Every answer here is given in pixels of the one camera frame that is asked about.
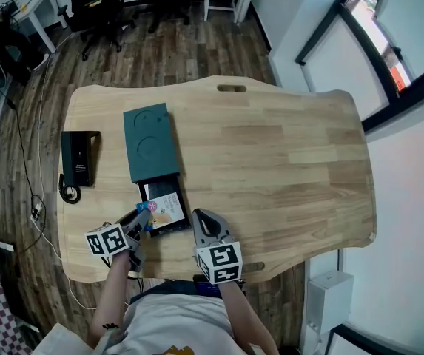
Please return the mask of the dark green drawer box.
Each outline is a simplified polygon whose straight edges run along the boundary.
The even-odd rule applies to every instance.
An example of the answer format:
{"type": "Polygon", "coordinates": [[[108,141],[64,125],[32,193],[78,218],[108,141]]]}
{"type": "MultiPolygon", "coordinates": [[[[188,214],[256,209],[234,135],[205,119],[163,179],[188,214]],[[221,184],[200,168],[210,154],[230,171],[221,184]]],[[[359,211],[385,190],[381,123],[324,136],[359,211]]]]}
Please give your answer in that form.
{"type": "Polygon", "coordinates": [[[179,184],[179,165],[169,113],[165,103],[141,107],[124,113],[124,134],[131,181],[138,186],[141,202],[173,192],[185,218],[148,231],[152,237],[190,227],[179,184]]]}

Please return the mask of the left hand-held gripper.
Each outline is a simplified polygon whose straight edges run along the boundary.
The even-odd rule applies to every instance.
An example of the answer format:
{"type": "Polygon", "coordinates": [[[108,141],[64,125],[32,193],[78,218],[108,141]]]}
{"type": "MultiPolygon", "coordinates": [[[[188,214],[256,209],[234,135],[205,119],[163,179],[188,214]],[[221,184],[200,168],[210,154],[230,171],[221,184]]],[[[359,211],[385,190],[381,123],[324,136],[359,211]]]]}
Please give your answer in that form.
{"type": "Polygon", "coordinates": [[[87,245],[94,257],[100,257],[110,268],[109,258],[128,252],[129,270],[140,272],[145,261],[144,251],[141,249],[141,232],[150,227],[151,215],[149,209],[129,212],[120,218],[117,223],[103,225],[85,234],[87,245]]]}

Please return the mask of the person's white shirt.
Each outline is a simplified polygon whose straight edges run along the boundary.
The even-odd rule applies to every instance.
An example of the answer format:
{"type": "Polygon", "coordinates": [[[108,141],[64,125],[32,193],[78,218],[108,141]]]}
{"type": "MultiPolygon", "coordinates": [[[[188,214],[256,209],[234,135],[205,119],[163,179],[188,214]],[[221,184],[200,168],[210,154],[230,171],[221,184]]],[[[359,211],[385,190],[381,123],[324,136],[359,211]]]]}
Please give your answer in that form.
{"type": "Polygon", "coordinates": [[[123,325],[109,329],[94,354],[246,355],[222,300],[184,294],[150,294],[134,302],[123,325]]]}

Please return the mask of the person's blue jeans leg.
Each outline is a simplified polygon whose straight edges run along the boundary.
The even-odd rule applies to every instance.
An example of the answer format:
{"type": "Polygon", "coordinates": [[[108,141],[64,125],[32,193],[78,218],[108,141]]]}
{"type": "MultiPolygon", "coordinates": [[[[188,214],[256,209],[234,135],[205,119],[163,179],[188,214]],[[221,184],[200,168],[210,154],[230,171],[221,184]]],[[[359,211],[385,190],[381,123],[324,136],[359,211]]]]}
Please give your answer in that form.
{"type": "Polygon", "coordinates": [[[187,280],[166,280],[163,283],[156,285],[136,296],[134,296],[129,303],[133,304],[141,298],[148,295],[169,295],[169,294],[184,294],[184,295],[198,295],[195,284],[187,280]]]}

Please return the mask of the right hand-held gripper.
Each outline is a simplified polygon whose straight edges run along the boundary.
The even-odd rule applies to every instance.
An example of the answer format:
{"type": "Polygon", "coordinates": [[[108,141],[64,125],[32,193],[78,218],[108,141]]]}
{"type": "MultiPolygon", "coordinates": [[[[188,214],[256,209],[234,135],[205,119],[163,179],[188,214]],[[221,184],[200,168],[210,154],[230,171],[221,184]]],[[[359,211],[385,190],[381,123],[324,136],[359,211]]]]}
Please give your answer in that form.
{"type": "Polygon", "coordinates": [[[238,281],[243,270],[240,243],[231,235],[227,221],[206,209],[192,212],[195,256],[199,269],[213,284],[238,281]]]}

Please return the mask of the black window frame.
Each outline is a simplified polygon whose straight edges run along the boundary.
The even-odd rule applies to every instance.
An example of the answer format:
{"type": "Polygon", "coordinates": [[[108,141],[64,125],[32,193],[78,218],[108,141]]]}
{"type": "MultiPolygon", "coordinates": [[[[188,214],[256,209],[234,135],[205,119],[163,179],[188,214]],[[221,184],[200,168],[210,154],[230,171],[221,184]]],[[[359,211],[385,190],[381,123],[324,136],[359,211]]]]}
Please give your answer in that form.
{"type": "Polygon", "coordinates": [[[424,0],[334,0],[296,62],[312,89],[343,89],[370,132],[424,104],[424,0]]]}

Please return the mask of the person's left forearm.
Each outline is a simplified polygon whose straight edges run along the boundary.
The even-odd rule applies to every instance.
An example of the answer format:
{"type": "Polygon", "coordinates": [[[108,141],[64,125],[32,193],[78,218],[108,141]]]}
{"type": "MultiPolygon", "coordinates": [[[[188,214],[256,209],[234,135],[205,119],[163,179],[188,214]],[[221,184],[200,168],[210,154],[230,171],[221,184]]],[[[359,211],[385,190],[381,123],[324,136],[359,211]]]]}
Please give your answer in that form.
{"type": "Polygon", "coordinates": [[[124,323],[129,270],[129,252],[127,250],[113,256],[87,335],[87,344],[91,348],[96,347],[106,332],[105,325],[114,324],[121,327],[124,323]]]}

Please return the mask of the white desk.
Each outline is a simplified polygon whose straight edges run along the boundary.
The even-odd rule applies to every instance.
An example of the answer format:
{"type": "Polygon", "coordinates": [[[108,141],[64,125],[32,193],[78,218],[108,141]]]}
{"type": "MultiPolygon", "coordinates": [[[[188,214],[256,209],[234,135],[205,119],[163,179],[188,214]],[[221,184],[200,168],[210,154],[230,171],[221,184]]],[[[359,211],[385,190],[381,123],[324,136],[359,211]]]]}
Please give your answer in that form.
{"type": "MultiPolygon", "coordinates": [[[[40,36],[41,40],[47,46],[47,49],[51,54],[55,53],[57,47],[51,41],[50,37],[46,33],[43,24],[40,22],[36,11],[46,0],[29,0],[26,4],[20,5],[20,9],[13,16],[13,19],[18,23],[28,19],[32,26],[34,27],[37,34],[40,36]]],[[[56,13],[59,9],[57,0],[48,0],[53,11],[56,13]]]]}

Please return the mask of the black desk phone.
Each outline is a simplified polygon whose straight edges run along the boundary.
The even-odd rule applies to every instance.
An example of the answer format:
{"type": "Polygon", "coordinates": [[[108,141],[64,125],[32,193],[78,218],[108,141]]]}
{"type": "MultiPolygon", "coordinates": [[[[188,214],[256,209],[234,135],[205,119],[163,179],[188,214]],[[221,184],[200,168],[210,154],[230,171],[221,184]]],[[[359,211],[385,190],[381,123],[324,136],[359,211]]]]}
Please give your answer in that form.
{"type": "Polygon", "coordinates": [[[64,182],[67,186],[93,185],[92,138],[99,131],[63,131],[61,133],[61,157],[64,182]]]}

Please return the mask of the colourful card packet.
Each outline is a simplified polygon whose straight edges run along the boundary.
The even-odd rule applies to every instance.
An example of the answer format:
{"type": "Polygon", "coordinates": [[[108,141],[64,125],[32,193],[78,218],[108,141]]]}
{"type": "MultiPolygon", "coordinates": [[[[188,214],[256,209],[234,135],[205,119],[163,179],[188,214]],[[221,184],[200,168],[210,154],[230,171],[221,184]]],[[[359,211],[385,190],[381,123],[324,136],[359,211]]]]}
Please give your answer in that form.
{"type": "Polygon", "coordinates": [[[159,229],[185,218],[176,192],[138,203],[136,207],[139,212],[150,211],[148,224],[145,228],[146,231],[159,229]]]}

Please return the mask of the person's right forearm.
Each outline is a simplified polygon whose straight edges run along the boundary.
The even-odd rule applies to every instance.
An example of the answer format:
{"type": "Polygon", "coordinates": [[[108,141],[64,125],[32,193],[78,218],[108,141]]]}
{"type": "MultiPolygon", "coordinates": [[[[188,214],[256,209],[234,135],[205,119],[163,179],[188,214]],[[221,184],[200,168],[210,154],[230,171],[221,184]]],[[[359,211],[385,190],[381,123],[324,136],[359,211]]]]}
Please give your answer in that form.
{"type": "Polygon", "coordinates": [[[235,282],[218,285],[236,343],[247,355],[258,348],[265,355],[279,355],[275,341],[235,282]]]}

